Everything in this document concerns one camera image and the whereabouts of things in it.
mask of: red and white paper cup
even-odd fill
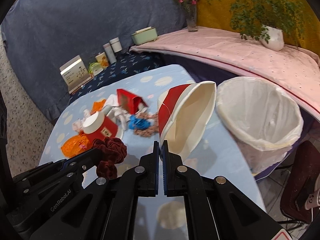
[[[160,146],[168,141],[169,151],[182,161],[200,142],[211,118],[217,86],[213,81],[179,85],[158,98]]]
[[[94,139],[103,140],[106,136],[122,138],[123,130],[116,125],[114,116],[98,111],[89,116],[82,125],[83,132],[88,140],[93,142]]]

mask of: floor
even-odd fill
[[[320,141],[312,141],[311,139],[310,141],[320,151]],[[285,163],[284,165],[293,163],[294,153],[289,157],[290,160],[286,160],[287,163]],[[280,211],[280,199],[289,175],[289,170],[275,170],[267,178],[257,182],[267,213],[275,221],[287,220],[287,218],[284,217]],[[292,236],[292,240],[298,240],[299,237],[301,237],[304,231],[307,229],[307,227],[308,225],[305,225],[304,227],[295,229],[293,232],[291,232],[290,234]]]
[[[37,166],[53,129],[13,72],[0,34],[0,90],[7,107],[7,156],[11,175]]]

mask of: mint green box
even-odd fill
[[[141,45],[143,43],[156,40],[158,38],[158,34],[155,27],[148,27],[136,31],[134,34],[131,34],[131,37],[134,44]]]

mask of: blue blanket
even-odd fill
[[[157,53],[130,52],[122,60],[113,63],[96,75],[80,90],[71,95],[70,103],[92,91],[124,78],[164,66],[164,61]]]
[[[2,23],[7,56],[40,111],[56,119],[69,102],[59,68],[80,55],[86,65],[119,37],[152,26],[158,34],[179,30],[185,18],[172,0],[17,0]]]

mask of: yellow wall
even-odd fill
[[[305,6],[305,14],[309,15],[305,22],[304,39],[299,40],[299,47],[311,50],[320,56],[320,22],[306,0],[301,0]],[[212,0],[211,5],[207,0],[200,0],[197,6],[197,24],[209,28],[233,31],[229,25],[231,13],[230,4],[234,0]],[[295,45],[291,39],[284,39],[286,44]]]

